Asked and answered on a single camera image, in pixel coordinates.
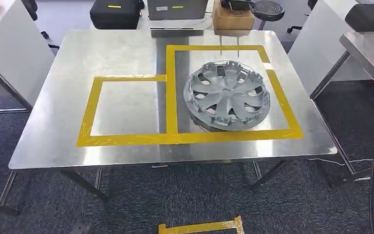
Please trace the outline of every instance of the carpet floor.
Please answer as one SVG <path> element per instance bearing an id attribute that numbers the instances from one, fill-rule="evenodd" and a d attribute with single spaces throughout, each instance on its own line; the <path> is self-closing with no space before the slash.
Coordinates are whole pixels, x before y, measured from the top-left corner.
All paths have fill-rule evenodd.
<path id="1" fill-rule="evenodd" d="M 0 98 L 0 105 L 8 97 Z M 351 160 L 371 158 L 374 151 L 373 81 L 334 82 L 318 105 Z M 7 165 L 28 114 L 0 115 L 0 192 Z M 276 162 L 261 162 L 266 172 Z M 345 167 L 319 162 L 338 179 Z M 354 164 L 358 170 L 369 162 Z M 96 170 L 82 171 L 94 181 Z M 369 233 L 369 181 L 330 188 L 317 162 L 294 161 L 264 186 L 252 190 L 252 164 L 179 164 L 110 167 L 101 190 L 106 203 L 55 171 L 18 173 L 8 204 L 19 216 L 0 214 L 0 234 L 68 234 L 79 221 L 96 234 L 157 233 L 167 227 L 232 220 L 241 215 L 246 234 Z M 212 232 L 232 234 L 234 230 Z"/>

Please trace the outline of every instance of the cardboard box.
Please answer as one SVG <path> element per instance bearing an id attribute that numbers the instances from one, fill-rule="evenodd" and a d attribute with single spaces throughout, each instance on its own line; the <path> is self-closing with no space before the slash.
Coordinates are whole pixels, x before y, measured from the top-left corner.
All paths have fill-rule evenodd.
<path id="1" fill-rule="evenodd" d="M 222 8 L 220 0 L 214 0 L 213 4 L 213 27 L 214 30 L 251 30 L 256 18 L 249 11 L 239 11 L 234 15 L 230 9 Z"/>

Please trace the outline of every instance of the black cable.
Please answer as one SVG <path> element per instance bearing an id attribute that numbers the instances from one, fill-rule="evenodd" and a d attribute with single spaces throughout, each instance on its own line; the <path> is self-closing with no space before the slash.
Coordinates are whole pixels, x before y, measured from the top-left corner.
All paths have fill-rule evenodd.
<path id="1" fill-rule="evenodd" d="M 371 223 L 371 234 L 374 234 L 374 160 L 371 169 L 371 187 L 369 190 L 369 221 Z"/>

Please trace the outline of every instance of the yellow tape outline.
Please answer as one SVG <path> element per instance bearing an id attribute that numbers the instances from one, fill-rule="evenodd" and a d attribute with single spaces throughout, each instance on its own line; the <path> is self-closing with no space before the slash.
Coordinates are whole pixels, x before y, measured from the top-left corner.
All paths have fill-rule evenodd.
<path id="1" fill-rule="evenodd" d="M 232 131 L 213 133 L 178 133 L 175 52 L 187 50 L 257 50 L 263 63 L 270 63 L 266 51 L 261 45 L 167 45 L 166 75 L 141 77 L 96 76 L 88 97 L 87 107 L 82 118 L 81 128 L 76 145 L 111 146 L 111 145 L 146 145 L 146 144 L 192 144 L 229 141 L 267 140 L 267 139 L 297 139 L 303 138 L 303 132 L 292 112 L 286 95 L 280 85 L 274 70 L 267 69 L 267 76 L 279 101 L 289 129 Z M 98 99 L 102 83 L 106 81 L 157 81 L 166 83 L 166 133 L 157 134 L 125 134 L 91 136 Z"/>
<path id="2" fill-rule="evenodd" d="M 234 220 L 229 221 L 193 224 L 172 228 L 166 228 L 165 224 L 160 224 L 158 225 L 158 234 L 189 234 L 227 229 L 236 229 L 237 234 L 244 234 L 242 217 L 239 215 L 234 218 Z"/>

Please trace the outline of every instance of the black stool seat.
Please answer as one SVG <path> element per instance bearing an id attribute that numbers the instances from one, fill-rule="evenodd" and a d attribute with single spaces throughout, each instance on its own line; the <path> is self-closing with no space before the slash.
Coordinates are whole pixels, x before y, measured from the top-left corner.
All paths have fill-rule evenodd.
<path id="1" fill-rule="evenodd" d="M 263 21 L 278 21 L 284 16 L 284 8 L 274 1 L 258 1 L 254 4 L 254 16 Z"/>

